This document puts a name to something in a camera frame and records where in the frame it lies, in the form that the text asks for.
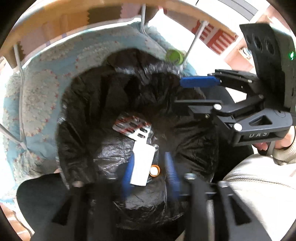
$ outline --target green led light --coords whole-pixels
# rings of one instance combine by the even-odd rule
[[[290,53],[290,58],[291,58],[291,60],[294,59],[294,51],[292,53]]]

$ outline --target black plastic bag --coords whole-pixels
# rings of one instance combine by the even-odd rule
[[[176,116],[175,99],[204,99],[200,89],[180,87],[179,68],[137,49],[111,54],[102,66],[75,77],[62,98],[57,146],[64,181],[93,183],[120,172],[134,140],[112,129],[123,111],[152,123],[147,143],[156,148],[161,173],[136,186],[126,201],[116,200],[118,227],[143,230],[183,215],[187,203],[167,198],[163,153],[210,181],[218,164],[218,136],[209,121]]]

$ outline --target beige sleeve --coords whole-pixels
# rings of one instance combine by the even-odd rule
[[[288,149],[274,149],[272,156],[278,161],[279,165],[296,163],[296,138]]]

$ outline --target orange ring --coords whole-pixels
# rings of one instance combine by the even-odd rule
[[[151,167],[156,167],[157,168],[157,175],[152,175],[150,172],[149,172],[149,174],[150,174],[150,176],[151,177],[157,177],[159,174],[160,174],[160,168],[159,168],[159,166],[158,165],[152,165]]]

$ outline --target pill blister pack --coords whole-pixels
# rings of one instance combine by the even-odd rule
[[[151,124],[134,114],[123,112],[116,119],[113,130],[135,141],[146,143],[151,130]]]

